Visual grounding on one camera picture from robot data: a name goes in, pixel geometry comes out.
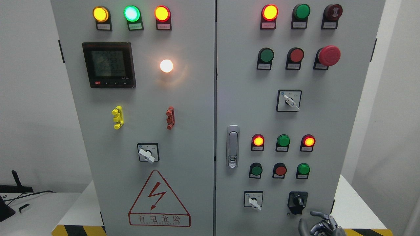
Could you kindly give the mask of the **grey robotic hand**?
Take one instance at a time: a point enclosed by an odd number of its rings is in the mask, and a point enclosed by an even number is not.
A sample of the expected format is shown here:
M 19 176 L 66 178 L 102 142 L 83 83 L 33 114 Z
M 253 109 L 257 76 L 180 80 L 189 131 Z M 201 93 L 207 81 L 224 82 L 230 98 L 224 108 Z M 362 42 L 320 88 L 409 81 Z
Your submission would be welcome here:
M 311 229 L 308 228 L 306 221 L 301 218 L 298 225 L 300 236 L 346 236 L 346 232 L 335 221 L 332 215 L 327 215 L 318 211 L 310 211 L 310 215 L 322 218 Z

